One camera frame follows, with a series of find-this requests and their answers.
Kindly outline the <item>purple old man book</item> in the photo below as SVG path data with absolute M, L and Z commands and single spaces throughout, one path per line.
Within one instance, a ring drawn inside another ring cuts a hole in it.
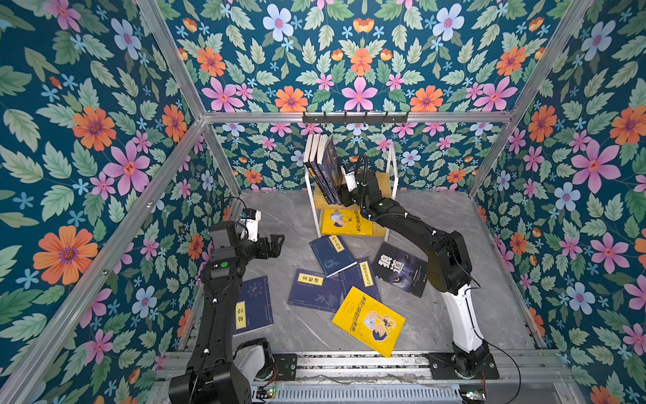
M 310 162 L 316 178 L 321 182 L 321 192 L 329 205 L 341 205 L 343 174 L 333 138 L 315 135 L 312 142 Z
M 331 200 L 329 205 L 342 205 L 341 187 L 344 185 L 344 168 L 342 161 L 336 152 L 333 138 L 328 135 L 321 135 L 318 150 L 316 152 L 316 163 L 325 180 L 326 189 Z

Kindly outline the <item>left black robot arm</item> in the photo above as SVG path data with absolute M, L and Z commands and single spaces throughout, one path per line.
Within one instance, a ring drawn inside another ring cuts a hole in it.
M 252 240 L 240 222 L 227 221 L 209 229 L 213 249 L 200 279 L 204 307 L 192 356 L 183 375 L 171 379 L 171 403 L 251 403 L 252 382 L 274 381 L 277 365 L 267 339 L 233 346 L 236 306 L 244 274 L 254 259 L 275 259 L 285 236 Z

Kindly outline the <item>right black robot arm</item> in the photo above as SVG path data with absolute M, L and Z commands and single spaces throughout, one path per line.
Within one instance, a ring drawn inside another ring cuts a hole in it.
M 479 375 L 491 352 L 474 313 L 472 290 L 480 284 L 471 275 L 462 234 L 432 227 L 398 201 L 383 196 L 365 155 L 358 157 L 353 171 L 346 175 L 341 192 L 344 205 L 356 205 L 363 218 L 400 234 L 427 255 L 427 280 L 442 293 L 451 321 L 455 372 L 464 379 Z

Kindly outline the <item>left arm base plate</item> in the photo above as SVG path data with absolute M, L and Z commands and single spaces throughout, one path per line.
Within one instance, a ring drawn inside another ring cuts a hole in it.
M 257 373 L 255 380 L 264 382 L 272 380 L 294 381 L 296 380 L 298 359 L 299 356 L 296 353 L 275 353 L 270 355 Z

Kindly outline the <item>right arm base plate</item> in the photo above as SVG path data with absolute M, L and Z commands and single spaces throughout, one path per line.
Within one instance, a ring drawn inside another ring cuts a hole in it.
M 501 375 L 492 355 L 466 357 L 454 353 L 426 353 L 434 380 L 499 380 Z

